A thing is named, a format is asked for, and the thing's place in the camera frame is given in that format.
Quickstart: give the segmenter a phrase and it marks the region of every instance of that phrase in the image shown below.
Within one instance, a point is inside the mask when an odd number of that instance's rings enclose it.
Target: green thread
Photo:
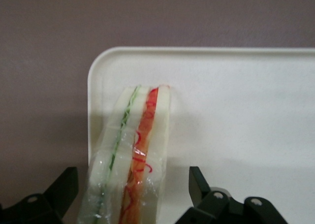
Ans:
[[[108,180],[110,178],[110,175],[112,173],[112,169],[113,169],[116,153],[117,153],[117,150],[118,150],[118,146],[119,146],[120,141],[122,139],[122,132],[123,132],[124,128],[126,127],[126,124],[127,124],[127,121],[129,119],[129,115],[130,115],[130,109],[131,109],[131,107],[133,105],[133,102],[134,102],[135,98],[137,97],[137,94],[138,94],[138,91],[139,91],[140,87],[141,86],[137,86],[134,89],[134,91],[133,91],[133,93],[132,93],[132,95],[130,97],[130,100],[128,102],[127,108],[125,109],[125,112],[124,112],[124,115],[123,115],[123,119],[122,119],[122,122],[120,124],[120,129],[118,131],[117,138],[116,138],[116,141],[115,141],[115,145],[114,145],[114,148],[113,148],[112,159],[111,159],[111,161],[109,163],[109,166],[108,166],[109,167],[109,171],[107,173],[107,177],[106,177],[105,182],[104,182],[104,187],[102,189],[101,197],[103,197],[105,195],[105,193],[106,193],[107,182],[108,182]],[[100,199],[98,204],[97,204],[98,212],[99,212],[101,204],[102,204],[102,200]],[[98,221],[98,218],[95,218],[94,221],[93,221],[93,224],[97,224],[97,221]]]
[[[137,97],[139,89],[140,89],[140,86],[137,86],[134,89],[134,91],[133,91],[133,93],[131,95],[131,98],[129,100],[128,106],[125,109],[124,116],[123,116],[123,119],[122,119],[122,123],[120,125],[120,130],[118,131],[117,139],[116,139],[116,142],[115,142],[115,145],[114,145],[114,149],[113,149],[113,153],[112,153],[112,160],[111,160],[111,162],[109,164],[110,171],[112,170],[113,165],[114,165],[114,161],[115,161],[116,153],[117,153],[117,150],[118,150],[118,146],[119,146],[120,141],[122,139],[122,132],[123,132],[123,129],[126,127],[126,123],[127,123],[128,118],[129,118],[129,115],[130,115],[131,106],[133,105],[133,102],[134,102],[135,98]]]

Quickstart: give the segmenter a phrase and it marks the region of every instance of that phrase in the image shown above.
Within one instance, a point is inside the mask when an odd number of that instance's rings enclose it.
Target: gray background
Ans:
[[[87,76],[114,46],[315,47],[315,0],[0,0],[0,203],[88,163]]]

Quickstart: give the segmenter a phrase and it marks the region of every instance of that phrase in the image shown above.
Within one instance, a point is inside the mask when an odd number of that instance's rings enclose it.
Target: black robotic claw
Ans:
[[[287,224],[268,200],[248,197],[242,204],[227,193],[210,188],[199,167],[190,167],[189,194],[194,207],[176,224]]]
[[[62,224],[78,190],[77,168],[68,167],[45,193],[29,195],[6,209],[0,206],[0,224]]]

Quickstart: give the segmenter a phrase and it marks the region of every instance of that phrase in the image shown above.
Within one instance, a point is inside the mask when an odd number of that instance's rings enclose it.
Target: white tray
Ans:
[[[113,48],[88,80],[89,151],[127,86],[171,86],[159,224],[190,207],[189,166],[240,202],[270,200],[290,224],[314,224],[315,49]]]

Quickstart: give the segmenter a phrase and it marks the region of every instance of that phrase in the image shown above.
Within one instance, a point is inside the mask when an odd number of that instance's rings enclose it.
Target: plastic wrap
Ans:
[[[78,224],[157,223],[168,121],[168,86],[123,91],[92,156]]]

